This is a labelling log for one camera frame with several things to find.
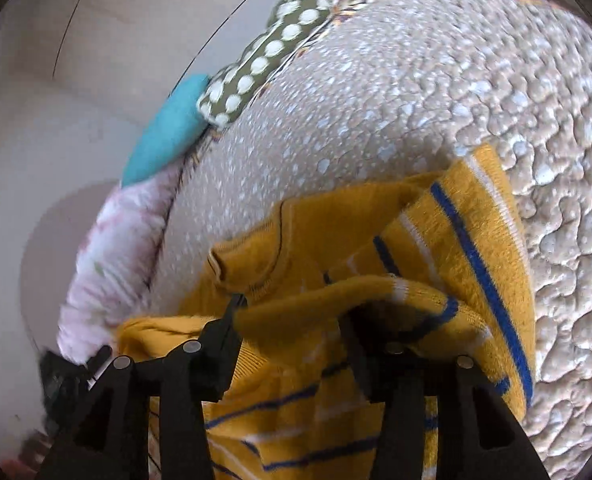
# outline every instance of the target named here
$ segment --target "metal screw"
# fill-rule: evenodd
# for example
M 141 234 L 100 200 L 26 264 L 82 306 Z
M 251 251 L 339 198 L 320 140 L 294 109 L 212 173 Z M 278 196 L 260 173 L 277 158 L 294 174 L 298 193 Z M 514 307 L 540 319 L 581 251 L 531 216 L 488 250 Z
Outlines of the metal screw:
M 469 370 L 469 368 L 474 367 L 474 360 L 468 355 L 459 355 L 458 359 L 456 359 L 456 364 L 461 368 Z
M 400 341 L 389 341 L 385 345 L 385 352 L 388 354 L 398 355 L 405 351 L 405 346 L 403 346 Z
M 183 352 L 187 352 L 188 354 L 194 354 L 198 352 L 202 348 L 201 342 L 198 339 L 189 339 L 183 345 Z
M 122 370 L 132 364 L 132 360 L 126 355 L 120 355 L 114 359 L 114 368 Z

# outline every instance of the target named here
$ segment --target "polka dot pillow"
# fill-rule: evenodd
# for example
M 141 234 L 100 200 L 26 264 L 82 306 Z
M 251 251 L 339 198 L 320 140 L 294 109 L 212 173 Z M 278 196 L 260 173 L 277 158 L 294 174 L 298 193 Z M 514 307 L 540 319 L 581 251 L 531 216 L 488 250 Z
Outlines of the polka dot pillow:
M 197 107 L 205 120 L 218 127 L 233 123 L 285 57 L 327 22 L 330 7 L 329 0 L 279 1 L 267 29 L 199 97 Z

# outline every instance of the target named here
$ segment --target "striped sweater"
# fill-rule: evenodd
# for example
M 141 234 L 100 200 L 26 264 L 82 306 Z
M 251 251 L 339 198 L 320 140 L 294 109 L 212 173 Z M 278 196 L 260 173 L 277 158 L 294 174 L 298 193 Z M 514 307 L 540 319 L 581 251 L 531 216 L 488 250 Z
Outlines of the striped sweater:
M 426 358 L 471 355 L 524 416 L 533 291 L 509 182 L 489 146 L 444 173 L 279 203 L 213 247 L 179 316 L 125 323 L 120 351 L 165 355 L 220 317 L 234 292 L 249 301 L 235 318 L 244 342 L 234 381 L 221 402 L 204 404 L 217 478 L 368 478 L 383 406 L 359 391 L 336 321 L 357 305 Z M 438 412 L 427 397 L 425 480 L 435 476 Z M 151 427 L 155 437 L 155 416 Z

